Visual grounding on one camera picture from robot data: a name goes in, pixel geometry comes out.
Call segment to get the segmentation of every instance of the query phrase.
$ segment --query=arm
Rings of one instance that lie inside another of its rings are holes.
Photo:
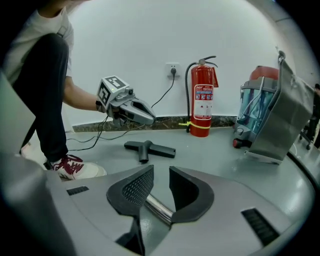
[[[63,102],[69,106],[80,110],[92,110],[97,111],[96,101],[98,100],[96,95],[88,93],[78,86],[76,86],[72,80],[72,77],[67,76],[64,83],[64,95]]]

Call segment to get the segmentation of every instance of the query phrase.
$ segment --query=metal rod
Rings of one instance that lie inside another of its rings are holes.
[[[144,205],[165,224],[167,224],[168,226],[171,225],[171,218],[172,218],[173,212],[169,208],[164,206],[153,195],[151,194],[148,195]]]

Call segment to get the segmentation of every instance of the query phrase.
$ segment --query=fire extinguisher label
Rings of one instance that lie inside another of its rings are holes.
[[[214,87],[210,84],[198,84],[194,87],[193,117],[198,120],[210,120],[214,99]]]

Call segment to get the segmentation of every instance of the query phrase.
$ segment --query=black vacuum attachment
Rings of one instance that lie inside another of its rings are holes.
[[[149,161],[148,154],[165,158],[175,158],[176,156],[176,150],[174,148],[156,145],[150,140],[145,142],[128,141],[124,144],[124,147],[128,150],[138,151],[139,162],[143,164]]]

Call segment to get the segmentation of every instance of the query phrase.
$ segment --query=red fire extinguisher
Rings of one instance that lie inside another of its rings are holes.
[[[214,88],[218,87],[218,81],[215,68],[206,64],[211,64],[218,67],[216,64],[207,61],[208,59],[215,57],[216,56],[210,56],[200,59],[198,63],[194,62],[190,64],[186,70],[185,89],[187,93],[188,107],[187,132],[189,132],[190,129],[190,133],[196,137],[207,137],[211,127]],[[187,79],[189,69],[193,65],[197,66],[191,70],[192,104],[190,116],[190,101]]]

